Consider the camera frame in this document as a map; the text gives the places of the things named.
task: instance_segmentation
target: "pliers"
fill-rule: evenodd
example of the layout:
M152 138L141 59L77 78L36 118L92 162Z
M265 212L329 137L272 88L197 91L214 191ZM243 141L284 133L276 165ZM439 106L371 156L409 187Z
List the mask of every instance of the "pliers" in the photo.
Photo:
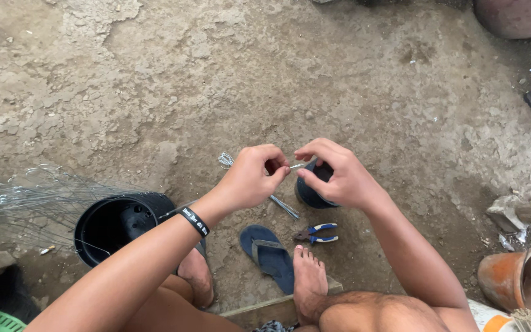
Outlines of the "pliers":
M321 230L321 229L336 228L336 227L337 227L337 224L335 224L335 223L320 224L320 225L317 225L317 226L314 226L314 227L310 227L309 226L309 227L306 228L306 230L301 230L301 231L297 232L296 234L294 234L294 238L297 239L297 240L309 239L310 243L335 241L335 240L337 240L339 238L337 235L336 236L331 236L329 238L319 238L318 236L314 236L314 235L311 235L311 234L313 234L314 232L316 232L318 230Z

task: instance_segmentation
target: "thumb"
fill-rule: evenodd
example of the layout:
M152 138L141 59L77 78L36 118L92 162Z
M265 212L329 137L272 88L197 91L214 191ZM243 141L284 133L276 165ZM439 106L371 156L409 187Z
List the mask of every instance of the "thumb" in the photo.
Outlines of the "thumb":
M288 166L282 166L279 167L274 174L269 176L268 180L270 183L274 184L274 187L277 188L282 181L284 181L284 178L290 174L290 167Z
M305 179L306 185L313 188L315 192L325 196L323 193L326 192L325 188L328 185L325 181L318 178L313 172L305 170L304 168L298 170L297 175Z

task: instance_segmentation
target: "black bucket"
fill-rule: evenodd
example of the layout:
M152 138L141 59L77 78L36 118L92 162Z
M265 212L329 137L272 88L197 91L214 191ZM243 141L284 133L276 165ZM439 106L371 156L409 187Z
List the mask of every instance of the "black bucket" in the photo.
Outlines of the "black bucket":
M314 175L325 182L329 182L331 176L333 176L333 169L327 162L323 162L321 166L317 166L317 160L313 160L306 165L305 169L312 171ZM328 201L319 195L318 192L315 192L313 188L309 187L305 183L305 179L299 177L296 180L296 185L294 186L294 193L296 198L304 202L306 205L313 208L334 208L340 207L340 205L335 204L332 201Z
M171 218L174 209L172 201L158 192L136 192L99 200L77 221L73 234L77 255L94 268L144 232Z

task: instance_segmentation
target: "hand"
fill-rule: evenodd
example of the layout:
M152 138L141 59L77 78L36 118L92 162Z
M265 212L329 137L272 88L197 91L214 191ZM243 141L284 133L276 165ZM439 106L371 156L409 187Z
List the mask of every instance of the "hand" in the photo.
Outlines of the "hand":
M273 194L288 174L290 164L280 148L273 144L247 147L212 192L226 202L229 212L251 208Z
M297 160L304 161L310 161L316 155L319 158L317 166L326 161L333 168L333 176L328 183L309 170L300 169L297 172L299 177L305 179L306 185L326 200L366 211L379 198L388 196L353 152L326 138L311 141L296 150L294 155Z

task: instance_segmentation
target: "black wristband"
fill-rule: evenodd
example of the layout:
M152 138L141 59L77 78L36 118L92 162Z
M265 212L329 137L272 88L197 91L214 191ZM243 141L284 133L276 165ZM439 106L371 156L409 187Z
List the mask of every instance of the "black wristband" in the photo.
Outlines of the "black wristband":
M188 219L188 222L192 224L192 226L200 233L200 236L202 238L206 238L206 235L210 233L210 230L208 229L208 226L198 217L197 214L194 213L190 208L183 207L179 208L178 213L180 215L183 215L184 218Z

